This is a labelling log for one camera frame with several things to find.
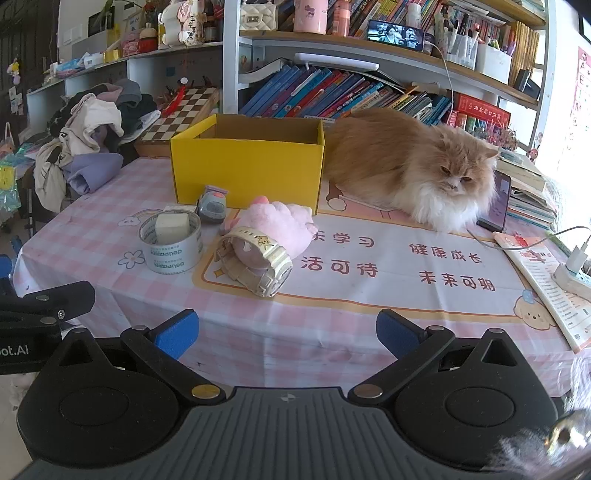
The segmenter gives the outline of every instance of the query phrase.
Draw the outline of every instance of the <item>handbag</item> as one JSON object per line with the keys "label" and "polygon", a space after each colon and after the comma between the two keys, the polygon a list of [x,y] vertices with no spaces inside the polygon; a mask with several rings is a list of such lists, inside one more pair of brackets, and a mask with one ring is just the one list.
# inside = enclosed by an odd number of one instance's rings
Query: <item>handbag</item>
{"label": "handbag", "polygon": [[271,0],[266,4],[246,4],[240,7],[240,30],[277,30],[277,6]]}
{"label": "handbag", "polygon": [[12,137],[10,123],[6,122],[6,125],[4,126],[4,140],[2,141],[2,144],[0,144],[0,156],[7,153],[13,153],[14,148],[14,139]]}

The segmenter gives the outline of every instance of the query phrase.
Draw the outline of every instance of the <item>yellow cardboard box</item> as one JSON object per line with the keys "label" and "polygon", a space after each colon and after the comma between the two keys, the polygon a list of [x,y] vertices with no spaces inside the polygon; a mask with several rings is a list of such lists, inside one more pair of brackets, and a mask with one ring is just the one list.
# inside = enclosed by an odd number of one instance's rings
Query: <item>yellow cardboard box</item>
{"label": "yellow cardboard box", "polygon": [[322,121],[211,115],[170,140],[179,203],[194,205],[205,188],[229,191],[228,208],[265,195],[316,213],[324,154]]}

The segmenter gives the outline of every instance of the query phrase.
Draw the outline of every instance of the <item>tape roll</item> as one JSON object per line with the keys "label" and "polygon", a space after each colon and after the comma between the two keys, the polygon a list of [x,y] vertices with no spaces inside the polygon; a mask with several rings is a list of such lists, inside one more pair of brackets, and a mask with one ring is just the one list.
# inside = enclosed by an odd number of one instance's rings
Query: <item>tape roll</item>
{"label": "tape roll", "polygon": [[[189,235],[170,245],[158,245],[156,219],[158,215],[169,213],[185,213],[189,216]],[[193,268],[203,252],[201,220],[196,213],[186,210],[166,210],[152,215],[139,227],[139,239],[148,268],[164,275],[173,275]]]}

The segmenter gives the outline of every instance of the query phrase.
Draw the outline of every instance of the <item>red book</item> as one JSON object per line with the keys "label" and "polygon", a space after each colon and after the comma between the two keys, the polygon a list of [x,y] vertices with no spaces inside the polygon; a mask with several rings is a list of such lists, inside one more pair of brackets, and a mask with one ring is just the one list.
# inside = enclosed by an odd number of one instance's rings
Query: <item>red book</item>
{"label": "red book", "polygon": [[309,91],[308,94],[304,98],[302,98],[302,100],[300,100],[300,103],[298,103],[289,112],[287,112],[287,115],[285,117],[296,116],[299,113],[299,111],[302,110],[306,105],[308,105],[308,103],[310,103],[316,96],[322,95],[328,87],[328,85],[333,83],[342,74],[343,73],[338,70],[333,71],[333,73],[328,75],[328,77],[326,77],[322,82],[316,85],[316,87],[312,88],[312,90]]}
{"label": "red book", "polygon": [[363,92],[369,85],[371,85],[367,80],[361,82],[357,87],[353,88],[353,90],[349,91],[349,93],[345,93],[341,98],[339,98],[335,103],[332,104],[331,107],[327,108],[324,112],[320,114],[320,116],[325,118],[330,118],[336,112],[341,110],[345,105],[351,103],[355,97],[358,96],[361,92]]}
{"label": "red book", "polygon": [[447,120],[445,121],[445,124],[448,127],[455,127],[456,126],[456,119],[457,119],[457,112],[455,110],[450,111],[447,116]]}
{"label": "red book", "polygon": [[455,107],[459,113],[465,113],[499,127],[508,127],[511,120],[511,114],[502,108],[463,93],[458,93]]}

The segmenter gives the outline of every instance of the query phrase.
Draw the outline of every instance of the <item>pink bottle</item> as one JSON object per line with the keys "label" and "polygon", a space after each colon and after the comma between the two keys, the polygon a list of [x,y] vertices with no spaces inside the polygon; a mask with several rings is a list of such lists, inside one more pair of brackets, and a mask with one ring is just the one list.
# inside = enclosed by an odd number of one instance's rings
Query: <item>pink bottle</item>
{"label": "pink bottle", "polygon": [[351,10],[349,0],[337,0],[335,5],[335,16],[333,19],[333,35],[347,37],[349,35],[349,21]]}
{"label": "pink bottle", "polygon": [[294,32],[326,35],[328,0],[295,0]]}

